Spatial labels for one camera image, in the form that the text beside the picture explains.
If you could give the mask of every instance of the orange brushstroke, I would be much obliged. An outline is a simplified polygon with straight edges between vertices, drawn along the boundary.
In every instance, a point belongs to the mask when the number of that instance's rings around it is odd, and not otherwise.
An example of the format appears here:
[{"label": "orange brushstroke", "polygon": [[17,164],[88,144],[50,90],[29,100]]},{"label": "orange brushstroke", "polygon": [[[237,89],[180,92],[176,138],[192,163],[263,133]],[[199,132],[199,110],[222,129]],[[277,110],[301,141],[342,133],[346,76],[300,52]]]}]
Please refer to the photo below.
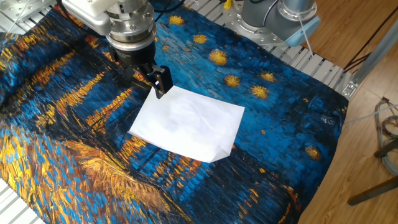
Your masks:
[{"label": "orange brushstroke", "polygon": [[[169,168],[172,165],[172,161],[174,160],[174,158],[175,154],[172,152],[168,152],[167,158],[164,161],[160,162],[159,165],[155,166],[156,172],[153,173],[153,176],[156,178],[163,177],[167,168]],[[173,169],[173,172],[167,171],[168,176],[165,178],[166,180],[165,187],[168,187],[172,184],[176,175],[177,176],[181,175],[181,173],[178,170],[177,170],[178,174],[175,170],[176,169]]]},{"label": "orange brushstroke", "polygon": [[18,46],[19,50],[25,51],[29,49],[30,46],[34,46],[40,41],[43,41],[43,38],[38,37],[36,34],[31,34],[17,39],[15,44]]},{"label": "orange brushstroke", "polygon": [[299,195],[298,195],[297,193],[294,193],[294,189],[293,189],[292,187],[290,187],[290,186],[284,185],[284,188],[288,191],[288,193],[289,193],[290,196],[292,197],[295,208],[296,208],[298,211],[300,211],[300,210],[301,210],[301,205],[299,205],[299,204],[297,203],[297,200],[299,199]]},{"label": "orange brushstroke", "polygon": [[135,71],[133,77],[134,77],[135,79],[137,79],[138,81],[142,81],[142,82],[144,82],[146,85],[149,85],[149,86],[150,86],[150,83],[147,82],[147,80],[145,80],[145,78],[141,75],[141,73]]},{"label": "orange brushstroke", "polygon": [[131,92],[132,88],[127,89],[119,96],[117,96],[110,105],[99,109],[101,112],[95,110],[94,115],[87,116],[86,122],[88,125],[93,127],[93,133],[95,133],[95,131],[98,131],[102,134],[106,134],[105,124],[108,118],[124,103],[124,101],[130,96]]},{"label": "orange brushstroke", "polygon": [[59,113],[64,113],[67,106],[77,106],[83,102],[88,92],[104,77],[105,72],[101,72],[90,80],[86,85],[77,90],[71,90],[66,93],[62,98],[57,100],[54,105],[47,105],[47,111],[39,116],[38,124],[44,126],[46,124],[53,124],[55,122],[55,109]]},{"label": "orange brushstroke", "polygon": [[141,152],[141,147],[146,146],[146,142],[133,136],[131,139],[127,139],[126,143],[123,144],[120,156],[125,162],[129,162],[130,158],[137,158],[136,154]]},{"label": "orange brushstroke", "polygon": [[259,197],[259,195],[257,194],[257,192],[254,189],[249,189],[250,192],[252,192],[256,197]]},{"label": "orange brushstroke", "polygon": [[93,36],[93,35],[88,35],[88,36],[85,38],[85,41],[86,41],[88,44],[90,44],[93,48],[98,47],[98,44],[97,44],[98,38],[96,38],[96,37]]},{"label": "orange brushstroke", "polygon": [[64,57],[60,59],[56,59],[50,65],[47,65],[44,69],[39,69],[36,74],[31,79],[31,84],[35,85],[36,83],[40,83],[41,87],[44,87],[49,81],[50,76],[54,75],[58,68],[65,65],[69,59],[71,59],[76,54],[75,51],[66,54]]},{"label": "orange brushstroke", "polygon": [[67,141],[65,145],[74,151],[76,160],[86,171],[94,189],[120,199],[138,200],[143,205],[156,210],[170,211],[168,203],[159,190],[132,178],[112,155],[80,142]]},{"label": "orange brushstroke", "polygon": [[50,40],[61,42],[61,43],[65,44],[66,46],[69,46],[65,41],[59,39],[57,36],[50,35],[47,32],[46,28],[44,27],[44,24],[46,24],[48,22],[49,21],[47,20],[47,18],[43,18],[43,20],[42,20],[43,25],[33,27],[32,28],[32,32],[35,33],[39,37],[46,37],[46,38],[48,38]]},{"label": "orange brushstroke", "polygon": [[239,206],[239,208],[242,210],[242,212],[243,212],[245,215],[248,214],[248,211],[247,211],[241,204],[239,204],[238,206]]},{"label": "orange brushstroke", "polygon": [[278,224],[283,224],[283,223],[285,223],[286,217],[287,217],[287,215],[288,215],[289,212],[290,212],[290,208],[291,208],[291,206],[290,206],[290,203],[289,203],[289,204],[287,205],[285,215],[279,220]]},{"label": "orange brushstroke", "polygon": [[[0,127],[9,128],[9,126],[2,121],[0,121]],[[80,208],[76,203],[69,203],[65,198],[64,193],[70,198],[73,198],[69,191],[67,191],[67,187],[70,186],[68,186],[63,179],[62,171],[50,163],[50,159],[54,160],[57,158],[58,161],[62,161],[62,164],[68,164],[62,157],[58,157],[55,152],[49,150],[50,147],[57,147],[58,143],[54,141],[48,142],[38,140],[38,136],[35,134],[29,136],[31,139],[30,143],[24,140],[20,141],[19,139],[24,139],[21,137],[23,133],[23,130],[15,129],[13,132],[14,135],[11,134],[10,136],[4,136],[3,139],[0,139],[1,178],[4,179],[10,187],[30,205],[30,207],[35,208],[41,217],[46,214],[51,223],[60,223],[62,222],[60,214],[62,214],[66,223],[73,223],[73,217],[65,215],[65,212],[68,209],[77,211]],[[43,148],[44,152],[38,151],[39,148]],[[38,162],[39,156],[44,160],[43,163]],[[8,162],[6,159],[7,157],[13,157],[14,160]],[[72,173],[72,170],[68,170],[69,168],[67,165],[61,167],[61,169],[66,173]],[[73,173],[75,177],[81,177],[81,172],[78,167],[73,168]],[[57,188],[54,188],[58,183],[55,183],[53,180],[58,180],[61,184],[58,185]],[[89,188],[85,182],[80,182],[79,184],[74,182],[73,185],[73,189],[76,189],[76,185],[82,190]],[[84,197],[81,193],[75,193],[82,198]],[[58,209],[45,210],[39,207],[39,204],[36,203],[37,201],[41,203],[46,201],[51,208],[56,206]],[[82,215],[79,213],[76,214],[78,218],[84,220]]]}]

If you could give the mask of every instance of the cable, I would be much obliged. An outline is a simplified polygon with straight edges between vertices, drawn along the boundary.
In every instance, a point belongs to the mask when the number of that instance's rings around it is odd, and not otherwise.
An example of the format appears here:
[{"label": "cable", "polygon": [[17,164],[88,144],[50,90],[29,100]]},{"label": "cable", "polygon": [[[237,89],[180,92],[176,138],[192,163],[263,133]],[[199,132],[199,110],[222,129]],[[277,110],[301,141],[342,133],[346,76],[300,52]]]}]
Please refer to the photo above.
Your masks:
[{"label": "cable", "polygon": [[298,14],[298,20],[300,21],[301,29],[303,30],[305,41],[307,41],[307,45],[308,45],[308,48],[309,48],[309,50],[311,52],[311,56],[313,57],[313,52],[312,52],[312,49],[311,49],[310,41],[308,40],[307,34],[305,33],[303,22],[301,21],[301,14],[300,13]]},{"label": "cable", "polygon": [[364,61],[366,61],[366,58],[362,58],[360,61],[356,62],[354,65],[350,66],[349,68],[346,68],[344,70],[344,73],[347,73],[348,71],[350,71],[351,69],[355,68],[356,66],[360,65],[361,63],[363,63]]},{"label": "cable", "polygon": [[12,24],[12,26],[10,27],[10,29],[8,30],[8,32],[10,32],[10,31],[12,30],[12,28],[15,26],[15,24],[17,24],[18,19],[21,18],[21,15],[22,15],[22,13],[24,13],[24,11],[25,11],[25,9],[26,9],[26,6],[28,5],[29,2],[30,2],[30,0],[28,0],[28,1],[26,2],[25,6],[24,6],[24,8],[23,8],[23,10],[22,10],[22,12],[19,13],[18,18],[14,21],[14,23]]},{"label": "cable", "polygon": [[390,116],[390,117],[386,118],[386,119],[381,123],[381,128],[382,128],[382,130],[383,130],[386,134],[390,135],[391,137],[398,138],[398,135],[397,135],[397,134],[394,134],[394,133],[390,132],[390,131],[387,129],[387,127],[386,127],[386,124],[387,124],[388,122],[390,122],[390,121],[398,121],[398,116],[394,115],[394,116]]},{"label": "cable", "polygon": [[75,21],[73,21],[73,19],[69,16],[67,9],[65,8],[65,6],[62,4],[62,0],[56,0],[58,6],[60,7],[61,11],[64,13],[65,17],[67,18],[67,20],[69,22],[71,22],[75,27],[77,27],[78,29],[82,30],[83,32],[86,32],[89,35],[93,35],[97,38],[105,38],[102,35],[97,34],[95,31],[93,31],[92,29],[88,28],[88,30],[81,28],[78,24],[76,24]]},{"label": "cable", "polygon": [[352,63],[355,63],[355,62],[358,62],[358,61],[360,61],[360,60],[363,60],[364,58],[365,58],[365,59],[367,59],[371,53],[368,53],[367,55],[365,55],[365,56],[362,56],[362,57],[360,57],[360,58],[356,59],[356,60],[355,60],[355,61],[353,61]]},{"label": "cable", "polygon": [[[382,149],[385,145],[389,144],[390,142],[392,142],[392,141],[395,139],[395,138],[388,138],[388,139],[386,139],[386,141],[384,141],[384,142],[383,142],[383,140],[382,140],[382,125],[380,124],[379,112],[384,111],[384,110],[387,109],[387,108],[384,108],[383,110],[379,110],[379,109],[380,109],[380,106],[383,105],[384,103],[387,103],[388,105],[391,105],[391,103],[389,103],[388,101],[386,101],[386,100],[381,100],[381,101],[376,105],[376,108],[374,109],[375,112],[378,112],[378,113],[376,113],[376,115],[375,115],[375,119],[376,119],[377,137],[378,137],[378,140],[379,140],[380,149]],[[388,157],[388,154],[385,155],[385,156],[383,156],[383,157],[381,157],[381,161],[382,161],[384,167],[386,167],[386,169],[387,169],[391,174],[393,174],[393,175],[398,175],[398,166],[395,165],[395,164],[390,160],[390,158]]]},{"label": "cable", "polygon": [[353,60],[365,49],[365,47],[372,41],[372,39],[376,36],[376,34],[381,30],[384,24],[398,11],[398,6],[387,16],[387,18],[380,24],[380,26],[376,29],[373,35],[369,38],[369,40],[362,46],[362,48],[356,53],[356,55],[348,62],[348,64],[344,67],[346,70],[352,63]]},{"label": "cable", "polygon": [[357,71],[358,71],[358,69],[356,69],[355,71],[353,71],[351,74],[354,75]]},{"label": "cable", "polygon": [[345,122],[345,123],[344,123],[344,126],[349,125],[349,124],[356,123],[356,122],[358,122],[358,121],[362,121],[362,120],[367,119],[367,118],[370,118],[371,116],[374,116],[374,115],[376,115],[376,114],[379,114],[379,113],[381,113],[381,112],[383,112],[383,111],[385,111],[385,110],[388,110],[388,109],[391,109],[391,108],[395,108],[395,107],[397,107],[397,106],[398,106],[398,105],[392,105],[392,106],[389,106],[389,107],[387,107],[387,108],[383,108],[383,109],[381,109],[381,110],[379,110],[379,111],[377,111],[377,112],[371,113],[371,114],[369,114],[369,115],[367,115],[367,116],[365,116],[365,117],[362,117],[362,118],[354,119],[354,120],[352,120],[352,121]]},{"label": "cable", "polygon": [[[167,10],[167,7],[170,5],[170,3],[172,2],[172,0],[169,0],[169,2],[167,3],[167,5],[164,7],[164,10]],[[155,22],[157,22],[162,16],[163,16],[164,12],[161,12],[155,19]]]},{"label": "cable", "polygon": [[180,6],[182,6],[182,4],[184,4],[185,0],[180,1],[177,5],[175,5],[174,7],[171,7],[170,9],[164,9],[164,10],[159,10],[159,9],[155,9],[155,12],[172,12],[176,9],[178,9]]}]

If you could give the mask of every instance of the metal frame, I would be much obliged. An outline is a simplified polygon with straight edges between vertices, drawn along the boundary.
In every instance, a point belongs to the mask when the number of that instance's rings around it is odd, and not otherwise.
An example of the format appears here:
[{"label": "metal frame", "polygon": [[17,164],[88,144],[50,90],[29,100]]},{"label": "metal frame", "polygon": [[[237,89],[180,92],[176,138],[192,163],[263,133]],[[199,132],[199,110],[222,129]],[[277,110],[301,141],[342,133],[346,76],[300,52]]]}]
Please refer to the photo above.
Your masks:
[{"label": "metal frame", "polygon": [[2,179],[0,179],[0,220],[1,223],[44,223]]},{"label": "metal frame", "polygon": [[36,15],[53,0],[0,0],[0,11],[10,20],[24,22]]},{"label": "metal frame", "polygon": [[398,21],[391,27],[389,32],[380,41],[369,57],[359,68],[358,73],[351,79],[350,83],[343,90],[343,96],[351,99],[358,86],[365,80],[374,67],[380,62],[390,49],[398,41]]}]

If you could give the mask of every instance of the white sheet of paper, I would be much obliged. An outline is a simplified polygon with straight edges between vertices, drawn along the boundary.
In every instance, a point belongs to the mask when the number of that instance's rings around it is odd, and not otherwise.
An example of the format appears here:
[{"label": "white sheet of paper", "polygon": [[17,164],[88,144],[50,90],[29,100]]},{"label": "white sheet of paper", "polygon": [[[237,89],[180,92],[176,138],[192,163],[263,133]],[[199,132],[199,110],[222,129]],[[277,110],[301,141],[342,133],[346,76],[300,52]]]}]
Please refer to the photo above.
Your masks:
[{"label": "white sheet of paper", "polygon": [[244,107],[173,86],[161,99],[151,89],[129,131],[157,147],[214,162],[229,156]]}]

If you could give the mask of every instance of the black wire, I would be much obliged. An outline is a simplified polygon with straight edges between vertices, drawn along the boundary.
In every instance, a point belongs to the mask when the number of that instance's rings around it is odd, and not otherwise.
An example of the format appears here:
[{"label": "black wire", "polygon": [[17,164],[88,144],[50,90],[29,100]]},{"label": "black wire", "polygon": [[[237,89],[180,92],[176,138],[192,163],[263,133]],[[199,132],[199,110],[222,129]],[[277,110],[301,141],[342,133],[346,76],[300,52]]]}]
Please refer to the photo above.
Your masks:
[{"label": "black wire", "polygon": [[355,62],[358,62],[358,61],[360,61],[360,60],[362,60],[362,59],[364,59],[364,58],[367,59],[371,53],[368,53],[367,55],[362,56],[362,57],[356,59],[355,61],[352,61],[351,64],[352,64],[352,63],[355,63]]},{"label": "black wire", "polygon": [[373,33],[373,35],[369,38],[369,40],[362,46],[362,48],[356,53],[356,55],[348,62],[348,64],[345,66],[344,70],[346,70],[350,65],[352,65],[354,62],[353,60],[365,49],[365,47],[370,43],[370,41],[376,36],[376,34],[380,31],[380,29],[384,26],[384,24],[398,11],[398,6],[387,16],[387,18],[380,24],[380,26],[376,29],[376,31]]},{"label": "black wire", "polygon": [[155,9],[155,12],[172,12],[176,9],[178,9],[180,6],[182,6],[182,4],[184,4],[185,0],[180,1],[177,5],[175,5],[174,7],[171,7],[170,9],[164,9],[164,10],[159,10],[159,9]]},{"label": "black wire", "polygon": [[83,32],[86,32],[89,35],[93,35],[97,38],[105,38],[102,35],[97,34],[95,31],[91,30],[90,28],[88,28],[88,30],[81,28],[78,24],[76,24],[75,21],[73,21],[73,19],[69,16],[67,9],[65,8],[65,6],[62,4],[62,0],[57,0],[57,4],[60,7],[61,11],[65,14],[67,20],[69,22],[71,22],[75,27],[77,27],[78,29],[82,30]]},{"label": "black wire", "polygon": [[352,65],[352,66],[346,68],[346,69],[344,70],[344,72],[346,73],[346,72],[350,71],[351,69],[353,69],[353,68],[356,67],[357,65],[363,63],[365,60],[366,60],[366,58],[364,58],[364,59],[362,59],[362,60],[356,62],[354,65]]},{"label": "black wire", "polygon": [[[169,0],[169,2],[167,3],[167,5],[164,7],[164,10],[167,10],[167,7],[170,5],[170,3],[172,2],[172,0]],[[161,12],[157,18],[155,19],[155,22],[157,22],[162,16],[163,16],[164,12]]]}]

